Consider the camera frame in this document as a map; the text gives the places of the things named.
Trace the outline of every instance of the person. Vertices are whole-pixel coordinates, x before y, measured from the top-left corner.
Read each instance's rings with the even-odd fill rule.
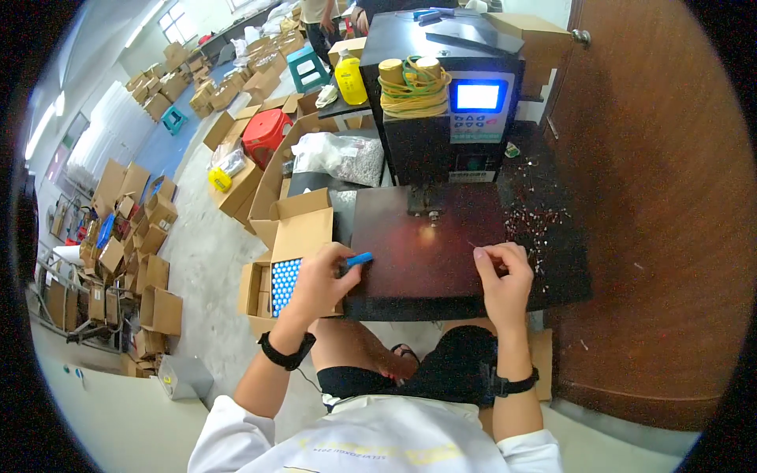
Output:
[[[535,371],[526,338],[533,272],[525,249],[510,242],[473,251],[498,340],[479,326],[456,327],[420,363],[407,345],[388,350],[359,322],[322,318],[360,282],[358,266],[334,276],[353,255],[331,243],[303,260],[291,302],[261,337],[263,350],[234,398],[216,399],[188,471],[561,471],[557,441],[544,429],[532,387],[496,397],[493,440],[478,420],[476,403],[486,391],[482,363],[496,357],[497,375],[513,382]],[[498,277],[495,265],[508,274]],[[275,445],[273,418],[297,364],[283,360],[302,357],[313,336],[329,414]]]
[[[328,66],[329,49],[338,41],[341,41],[339,35],[339,7],[336,0],[303,0],[302,22],[305,25],[305,34],[310,40],[310,45],[319,58]],[[326,35],[328,34],[329,45],[326,45]]]
[[[368,34],[373,15],[388,11],[417,10],[419,8],[458,8],[454,0],[357,0],[350,15],[355,26],[355,36]]]

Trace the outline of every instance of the black shorts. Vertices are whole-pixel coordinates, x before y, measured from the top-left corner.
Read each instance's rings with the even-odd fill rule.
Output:
[[[342,400],[366,394],[424,397],[451,403],[490,406],[489,374],[497,361],[497,338],[486,328],[455,327],[439,340],[412,378],[397,386],[377,372],[337,366],[318,372],[324,394]],[[326,404],[329,412],[333,406]]]

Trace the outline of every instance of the yellow container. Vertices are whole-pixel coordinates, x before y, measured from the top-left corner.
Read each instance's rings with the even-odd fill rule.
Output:
[[[360,75],[360,59],[351,55],[349,49],[339,51],[339,62],[334,67],[334,76],[345,102],[360,105],[368,100],[368,92]]]
[[[207,180],[221,192],[228,192],[232,188],[232,178],[219,167],[214,167],[210,170],[207,174]]]

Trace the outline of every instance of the black wristband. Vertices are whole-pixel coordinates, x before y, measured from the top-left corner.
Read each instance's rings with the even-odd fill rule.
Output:
[[[297,369],[300,363],[302,363],[302,360],[305,359],[305,356],[307,356],[310,348],[316,343],[316,336],[306,331],[302,343],[300,344],[300,349],[291,355],[282,355],[276,348],[271,346],[271,342],[268,340],[270,333],[271,332],[267,331],[262,334],[257,344],[260,345],[263,353],[269,360],[271,360],[271,363],[279,365],[287,371],[294,371]]]
[[[494,375],[494,395],[497,397],[507,397],[510,394],[524,393],[531,389],[536,381],[539,381],[539,370],[536,366],[533,367],[531,376],[523,381],[510,381],[507,378],[500,378],[496,374]]]

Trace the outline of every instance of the hand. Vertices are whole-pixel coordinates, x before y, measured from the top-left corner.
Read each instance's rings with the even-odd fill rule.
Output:
[[[365,10],[361,12],[362,14],[357,15],[357,23],[355,26],[357,26],[357,29],[362,31],[363,33],[368,33],[368,14]]]
[[[321,18],[321,26],[326,28],[326,31],[328,31],[329,33],[334,32],[334,23],[331,21],[331,18],[327,18],[326,16]]]
[[[514,242],[476,248],[473,259],[484,286],[484,304],[498,331],[525,327],[525,307],[534,272],[528,265],[525,248]],[[502,260],[508,275],[499,278],[493,260]]]
[[[339,263],[353,256],[350,248],[332,242],[314,257],[303,259],[291,300],[279,315],[279,322],[307,329],[317,319],[331,314],[336,303],[360,282],[361,265],[353,266],[340,279],[336,277]]]

